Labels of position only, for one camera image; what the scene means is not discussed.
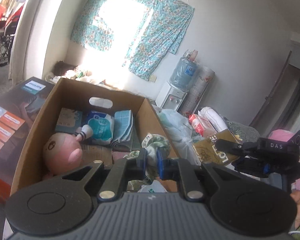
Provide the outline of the person's right hand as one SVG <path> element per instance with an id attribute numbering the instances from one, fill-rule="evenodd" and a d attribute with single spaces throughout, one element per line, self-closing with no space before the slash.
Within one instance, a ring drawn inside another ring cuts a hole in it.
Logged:
<path id="1" fill-rule="evenodd" d="M 293 198 L 297 206 L 297 214 L 294 223 L 294 227 L 297 229 L 300 226 L 300 190 L 292 191 L 290 196 Z"/>

